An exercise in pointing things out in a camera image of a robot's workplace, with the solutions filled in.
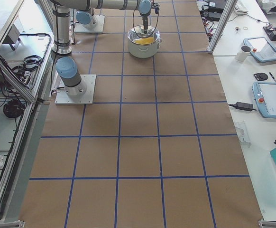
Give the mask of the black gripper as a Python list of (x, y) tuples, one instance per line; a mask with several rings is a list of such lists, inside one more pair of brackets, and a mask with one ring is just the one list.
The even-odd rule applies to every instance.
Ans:
[(148, 15), (147, 14), (142, 15), (142, 21), (143, 21), (143, 33), (147, 33), (147, 31), (148, 31)]

